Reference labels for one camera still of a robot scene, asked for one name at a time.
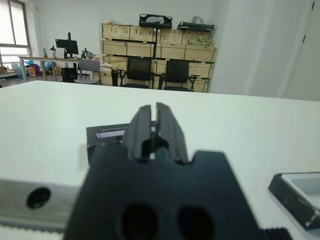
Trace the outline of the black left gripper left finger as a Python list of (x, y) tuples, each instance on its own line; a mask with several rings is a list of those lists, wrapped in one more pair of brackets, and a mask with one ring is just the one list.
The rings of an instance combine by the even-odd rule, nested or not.
[(151, 153), (151, 106), (140, 107), (128, 124), (122, 138), (127, 148), (128, 158), (138, 162), (148, 162)]

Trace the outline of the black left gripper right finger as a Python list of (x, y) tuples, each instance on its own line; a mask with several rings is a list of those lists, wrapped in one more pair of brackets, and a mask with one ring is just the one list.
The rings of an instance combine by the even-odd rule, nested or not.
[(156, 103), (156, 144), (166, 147), (173, 161), (188, 162), (184, 132), (171, 108), (160, 102)]

